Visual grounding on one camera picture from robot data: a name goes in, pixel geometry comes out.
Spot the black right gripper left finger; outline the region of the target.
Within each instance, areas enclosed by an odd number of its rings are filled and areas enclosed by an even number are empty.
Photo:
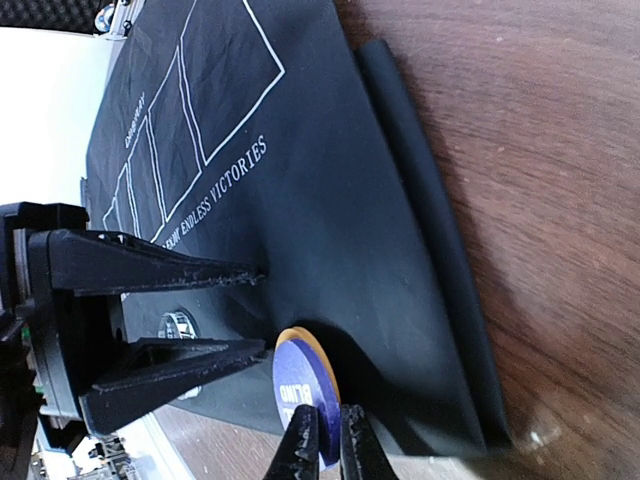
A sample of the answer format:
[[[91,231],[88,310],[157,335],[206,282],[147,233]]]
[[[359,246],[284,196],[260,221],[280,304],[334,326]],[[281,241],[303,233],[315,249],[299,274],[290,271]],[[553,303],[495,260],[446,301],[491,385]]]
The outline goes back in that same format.
[[[143,338],[124,344],[79,396],[90,434],[111,434],[187,391],[262,361],[260,339]]]

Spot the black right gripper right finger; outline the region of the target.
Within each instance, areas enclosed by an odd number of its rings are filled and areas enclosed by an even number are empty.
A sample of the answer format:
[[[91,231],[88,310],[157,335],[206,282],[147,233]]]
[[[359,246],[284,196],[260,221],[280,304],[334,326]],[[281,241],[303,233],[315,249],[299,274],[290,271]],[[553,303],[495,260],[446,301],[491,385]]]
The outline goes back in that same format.
[[[341,406],[340,469],[346,480],[398,480],[359,405]]]

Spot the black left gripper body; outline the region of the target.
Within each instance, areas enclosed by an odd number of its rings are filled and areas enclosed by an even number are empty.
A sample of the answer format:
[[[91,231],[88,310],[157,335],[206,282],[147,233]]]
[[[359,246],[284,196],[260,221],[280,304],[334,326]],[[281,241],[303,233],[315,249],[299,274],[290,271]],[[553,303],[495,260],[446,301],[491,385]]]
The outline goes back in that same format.
[[[124,426],[121,295],[97,284],[124,242],[120,221],[97,231],[82,207],[2,206],[2,452],[25,449],[40,423],[63,450]]]

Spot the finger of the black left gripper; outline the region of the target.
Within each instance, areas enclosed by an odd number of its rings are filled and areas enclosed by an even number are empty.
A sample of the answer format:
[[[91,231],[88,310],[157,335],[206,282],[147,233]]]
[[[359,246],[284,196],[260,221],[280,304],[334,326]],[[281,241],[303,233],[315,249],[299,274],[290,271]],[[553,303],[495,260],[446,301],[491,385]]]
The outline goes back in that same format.
[[[289,422],[265,480],[317,480],[319,478],[318,410],[300,405]]]
[[[28,240],[32,281],[76,295],[195,290],[265,278],[255,265],[197,258],[121,232],[58,229]]]

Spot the purple small blind button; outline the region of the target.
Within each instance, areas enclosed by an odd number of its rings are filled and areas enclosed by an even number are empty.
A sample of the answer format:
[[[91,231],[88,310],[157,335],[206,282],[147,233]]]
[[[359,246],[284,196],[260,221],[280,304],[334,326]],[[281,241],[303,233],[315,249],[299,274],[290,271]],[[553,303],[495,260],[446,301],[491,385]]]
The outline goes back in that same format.
[[[273,355],[272,379],[282,426],[289,426],[298,406],[315,407],[320,469],[336,466],[340,457],[340,392],[329,358],[309,330],[295,326],[280,333]]]

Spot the black poker play mat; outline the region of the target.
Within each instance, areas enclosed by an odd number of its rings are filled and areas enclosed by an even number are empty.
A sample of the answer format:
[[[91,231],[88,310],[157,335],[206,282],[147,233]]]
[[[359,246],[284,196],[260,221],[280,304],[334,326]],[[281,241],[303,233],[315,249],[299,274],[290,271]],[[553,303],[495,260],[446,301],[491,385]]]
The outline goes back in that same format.
[[[510,446],[481,303],[446,187],[383,40],[352,49],[330,1],[149,1],[87,153],[94,228],[265,278],[133,294],[127,330],[178,309],[205,338],[326,351],[391,454]]]

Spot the aluminium poker chip case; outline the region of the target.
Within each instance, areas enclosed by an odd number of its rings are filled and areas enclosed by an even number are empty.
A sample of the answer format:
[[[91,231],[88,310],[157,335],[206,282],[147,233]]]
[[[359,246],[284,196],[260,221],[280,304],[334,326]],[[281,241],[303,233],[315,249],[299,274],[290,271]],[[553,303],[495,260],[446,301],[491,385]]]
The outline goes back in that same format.
[[[144,0],[1,0],[1,26],[125,38]]]

